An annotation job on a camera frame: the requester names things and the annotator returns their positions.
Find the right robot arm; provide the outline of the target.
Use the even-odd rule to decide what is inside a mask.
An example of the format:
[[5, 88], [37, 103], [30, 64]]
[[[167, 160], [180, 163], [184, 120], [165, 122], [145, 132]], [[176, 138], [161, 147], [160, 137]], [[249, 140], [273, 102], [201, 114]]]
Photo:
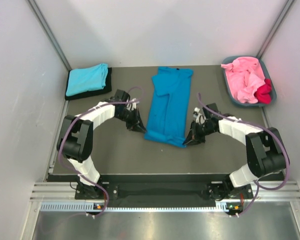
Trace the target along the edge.
[[205, 143], [206, 136], [220, 133], [242, 143], [247, 163], [224, 177], [221, 184], [208, 185], [211, 197], [220, 201], [235, 198], [246, 186], [262, 177], [284, 170], [289, 164], [279, 131], [242, 121], [231, 114], [222, 115], [215, 103], [193, 110], [194, 120], [183, 145]]

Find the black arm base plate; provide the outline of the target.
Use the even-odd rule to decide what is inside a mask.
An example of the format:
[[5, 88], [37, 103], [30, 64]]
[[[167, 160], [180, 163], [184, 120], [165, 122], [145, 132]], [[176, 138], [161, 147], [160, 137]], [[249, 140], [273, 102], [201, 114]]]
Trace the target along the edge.
[[253, 198], [250, 184], [229, 191], [221, 182], [102, 182], [100, 184], [109, 195], [110, 200], [123, 200], [128, 197], [198, 197], [205, 201], [225, 199]]

